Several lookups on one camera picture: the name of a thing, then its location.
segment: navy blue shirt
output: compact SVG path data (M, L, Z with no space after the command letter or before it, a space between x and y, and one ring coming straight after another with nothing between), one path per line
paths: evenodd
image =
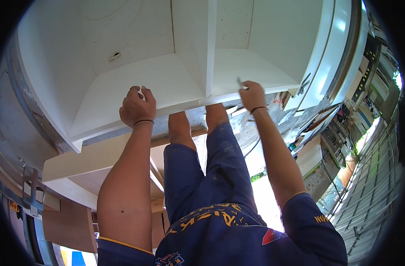
M311 196L282 209L284 232L252 209L220 203L194 210L170 226L155 256L112 239L98 240L99 265L347 265L344 241Z

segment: person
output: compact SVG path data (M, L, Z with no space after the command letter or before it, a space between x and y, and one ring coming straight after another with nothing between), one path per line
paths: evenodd
M260 84L239 91L263 144L267 174L285 232L257 214L250 177L222 104L206 106L204 176L184 112L168 120L164 150L165 207L171 223L155 255L149 156L156 101L133 86L120 108L131 128L124 152L99 192L99 265L346 265L342 237L306 193L301 172L266 108Z

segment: navy blue shorts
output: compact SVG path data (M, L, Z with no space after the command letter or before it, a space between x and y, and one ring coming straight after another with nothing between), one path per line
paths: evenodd
M247 164L229 123L207 137L207 175L196 151L182 144L164 150L165 206L170 224L216 203L238 203L257 213Z

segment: paint stain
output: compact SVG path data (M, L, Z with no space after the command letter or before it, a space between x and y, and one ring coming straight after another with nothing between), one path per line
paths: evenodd
M225 152L233 152L233 146L228 144L225 148Z

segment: cable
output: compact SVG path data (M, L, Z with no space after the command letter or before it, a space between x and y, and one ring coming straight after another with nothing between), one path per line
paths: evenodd
M247 152L246 155L244 155L244 158L247 157L248 154L250 154L250 152L252 152L254 150L254 148L257 146L257 144L260 142L260 137L258 137L258 141L256 142L256 144L251 148L251 150L249 152Z

